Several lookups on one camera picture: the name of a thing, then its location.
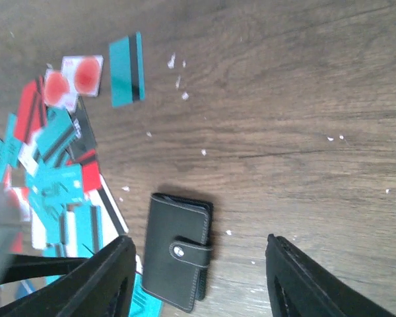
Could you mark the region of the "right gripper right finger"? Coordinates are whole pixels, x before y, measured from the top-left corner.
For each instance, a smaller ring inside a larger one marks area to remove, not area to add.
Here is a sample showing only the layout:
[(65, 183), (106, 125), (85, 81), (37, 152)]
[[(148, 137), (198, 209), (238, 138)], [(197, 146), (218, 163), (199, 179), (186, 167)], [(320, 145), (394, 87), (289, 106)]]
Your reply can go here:
[(273, 316), (392, 316), (282, 236), (267, 237), (266, 276)]

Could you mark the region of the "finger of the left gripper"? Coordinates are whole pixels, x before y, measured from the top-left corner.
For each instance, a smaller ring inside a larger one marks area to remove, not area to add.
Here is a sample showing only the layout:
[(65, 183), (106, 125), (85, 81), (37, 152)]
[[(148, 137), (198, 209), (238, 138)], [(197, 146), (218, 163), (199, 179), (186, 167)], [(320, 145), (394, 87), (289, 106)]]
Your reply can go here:
[(54, 258), (17, 254), (0, 277), (0, 284), (11, 283), (35, 277), (70, 275), (83, 282), (89, 280), (88, 272), (81, 268), (87, 258)]

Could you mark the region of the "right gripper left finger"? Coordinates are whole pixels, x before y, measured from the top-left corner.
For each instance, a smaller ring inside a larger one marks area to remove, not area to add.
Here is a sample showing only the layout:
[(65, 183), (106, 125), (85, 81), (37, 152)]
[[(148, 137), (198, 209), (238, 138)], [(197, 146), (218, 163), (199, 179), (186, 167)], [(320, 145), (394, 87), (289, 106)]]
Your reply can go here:
[(0, 316), (128, 316), (135, 281), (136, 248), (122, 235), (82, 264), (86, 282), (70, 275), (0, 307)]

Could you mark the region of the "black card holder wallet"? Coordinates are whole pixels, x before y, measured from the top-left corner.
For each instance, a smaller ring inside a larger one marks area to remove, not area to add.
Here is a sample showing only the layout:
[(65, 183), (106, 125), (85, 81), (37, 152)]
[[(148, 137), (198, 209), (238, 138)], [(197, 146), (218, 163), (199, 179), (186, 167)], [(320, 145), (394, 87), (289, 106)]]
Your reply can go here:
[(213, 204), (153, 193), (143, 254), (142, 289), (190, 313), (206, 295)]

